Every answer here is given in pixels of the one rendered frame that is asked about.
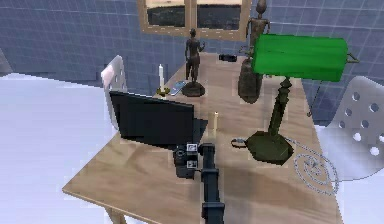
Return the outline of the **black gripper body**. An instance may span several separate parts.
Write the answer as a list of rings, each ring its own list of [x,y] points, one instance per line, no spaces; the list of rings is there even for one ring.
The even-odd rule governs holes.
[[[197,169],[197,153],[178,149],[173,152],[176,176],[184,179],[193,179]]]

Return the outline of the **black laptop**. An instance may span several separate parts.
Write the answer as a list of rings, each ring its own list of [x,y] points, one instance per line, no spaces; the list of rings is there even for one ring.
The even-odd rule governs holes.
[[[199,143],[208,121],[194,116],[194,106],[176,101],[110,92],[123,139],[172,149]]]

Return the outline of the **cream candle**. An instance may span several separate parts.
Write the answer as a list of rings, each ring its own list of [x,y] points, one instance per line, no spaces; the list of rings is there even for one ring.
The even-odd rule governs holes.
[[[218,127],[218,112],[213,113],[213,118],[212,118],[212,137],[216,139],[217,135],[217,127]]]

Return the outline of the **light wooden table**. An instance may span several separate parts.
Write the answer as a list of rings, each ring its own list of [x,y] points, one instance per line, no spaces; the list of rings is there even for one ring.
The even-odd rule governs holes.
[[[333,196],[307,187],[293,163],[282,166],[254,160],[232,147],[269,125],[280,78],[267,78],[254,104],[237,94],[241,64],[201,56],[199,80],[206,93],[191,99],[195,115],[208,120],[203,139],[216,145],[220,198],[225,224],[344,224]],[[218,112],[216,139],[213,113]],[[104,207],[113,224],[128,215],[147,224],[204,224],[203,185],[175,174],[170,151],[114,136],[63,188],[64,193]]]

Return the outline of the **silver mobile phone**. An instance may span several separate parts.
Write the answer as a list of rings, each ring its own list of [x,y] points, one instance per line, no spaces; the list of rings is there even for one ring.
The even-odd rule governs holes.
[[[170,90],[170,95],[171,96],[177,95],[185,85],[186,85],[185,80],[176,82]]]

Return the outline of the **white candle in brass holder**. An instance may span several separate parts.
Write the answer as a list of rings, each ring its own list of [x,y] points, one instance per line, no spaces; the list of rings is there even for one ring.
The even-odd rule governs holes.
[[[165,86],[164,67],[162,64],[158,66],[158,74],[159,74],[159,88],[156,90],[156,93],[161,97],[165,97],[170,92],[170,89]]]

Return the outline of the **small dark human statue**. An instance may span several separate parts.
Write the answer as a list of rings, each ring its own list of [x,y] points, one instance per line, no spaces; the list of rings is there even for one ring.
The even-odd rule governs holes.
[[[187,83],[182,88],[182,94],[187,97],[200,97],[205,94],[205,88],[197,81],[200,66],[200,52],[205,48],[205,43],[200,43],[196,38],[196,29],[190,30],[190,38],[186,41],[184,51],[186,60],[186,78],[192,78],[192,81]]]

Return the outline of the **white perforated chair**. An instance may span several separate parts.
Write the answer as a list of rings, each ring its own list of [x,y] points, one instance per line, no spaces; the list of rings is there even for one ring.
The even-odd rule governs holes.
[[[318,132],[324,156],[339,181],[369,177],[384,168],[384,86],[356,76],[331,123]]]
[[[104,68],[101,72],[103,89],[105,92],[105,99],[108,107],[108,112],[110,116],[110,121],[112,126],[118,130],[118,123],[116,120],[114,108],[112,105],[110,92],[119,91],[126,92],[126,77],[123,58],[120,55],[116,55],[110,63]]]

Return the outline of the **tall dark human statue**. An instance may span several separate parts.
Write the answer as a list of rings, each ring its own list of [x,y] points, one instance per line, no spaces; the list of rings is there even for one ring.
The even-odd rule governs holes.
[[[247,58],[243,61],[238,80],[238,95],[246,103],[255,103],[261,91],[263,76],[253,69],[255,61],[256,42],[264,33],[270,32],[270,21],[263,17],[267,9],[266,0],[258,0],[256,17],[251,17],[246,26],[246,36],[249,38]]]

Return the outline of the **wooden framed window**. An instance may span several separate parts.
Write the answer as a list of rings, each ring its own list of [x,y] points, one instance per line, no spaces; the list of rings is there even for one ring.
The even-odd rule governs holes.
[[[187,37],[191,28],[195,28],[198,38],[245,41],[246,24],[250,17],[252,0],[241,0],[240,21],[238,30],[198,28],[198,0],[136,0],[140,30],[146,34],[170,35]],[[164,3],[168,6],[183,5],[185,7],[185,25],[183,27],[150,25],[148,22],[148,6],[158,6]]]

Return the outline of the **green shade desk lamp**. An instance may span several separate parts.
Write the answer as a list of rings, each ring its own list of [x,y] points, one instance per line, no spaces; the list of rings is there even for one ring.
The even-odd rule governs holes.
[[[281,76],[269,127],[245,140],[252,157],[261,162],[282,165],[293,147],[279,134],[289,101],[291,78],[338,82],[345,65],[359,59],[349,52],[342,38],[263,34],[256,42],[255,72]]]

